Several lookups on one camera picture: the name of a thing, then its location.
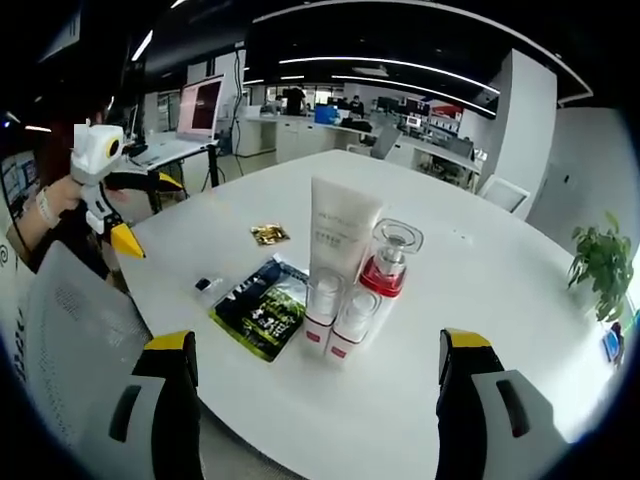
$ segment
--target person's hand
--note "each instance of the person's hand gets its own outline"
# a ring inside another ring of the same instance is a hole
[[[60,216],[65,210],[74,210],[80,201],[81,186],[71,175],[54,182],[45,191],[51,213]]]

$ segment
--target white round table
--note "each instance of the white round table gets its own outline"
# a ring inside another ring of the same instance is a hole
[[[240,282],[279,253],[308,268],[311,177],[386,202],[383,216],[425,234],[405,289],[374,344],[343,371],[305,354],[296,335],[272,364],[216,325],[192,287],[217,272]],[[255,225],[291,240],[258,247]],[[259,451],[310,479],[433,478],[438,464],[439,332],[492,343],[580,434],[611,376],[602,328],[566,290],[571,256],[498,207],[385,162],[330,151],[252,173],[197,195],[134,229],[147,258],[119,256],[154,335],[196,333],[202,401]]]

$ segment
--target potted plant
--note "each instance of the potted plant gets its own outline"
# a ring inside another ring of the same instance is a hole
[[[624,311],[623,299],[633,277],[633,266],[629,258],[631,240],[619,236],[616,217],[609,212],[605,215],[612,227],[606,233],[595,227],[576,227],[573,231],[571,238],[577,244],[576,257],[569,267],[569,288],[574,284],[590,286],[595,294],[596,318],[612,322]]]

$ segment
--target wrist bracelet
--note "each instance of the wrist bracelet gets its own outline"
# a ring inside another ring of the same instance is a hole
[[[40,212],[40,215],[42,216],[42,218],[44,218],[44,221],[47,222],[49,228],[55,228],[56,225],[58,225],[58,222],[60,222],[60,217],[54,215],[51,212],[49,201],[47,200],[47,196],[45,195],[46,190],[46,188],[40,190],[40,192],[36,196],[36,203],[38,204],[38,211]]]

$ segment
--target green packet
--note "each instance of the green packet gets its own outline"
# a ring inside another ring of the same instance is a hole
[[[308,275],[271,258],[209,317],[254,355],[272,362],[302,324],[307,282]]]

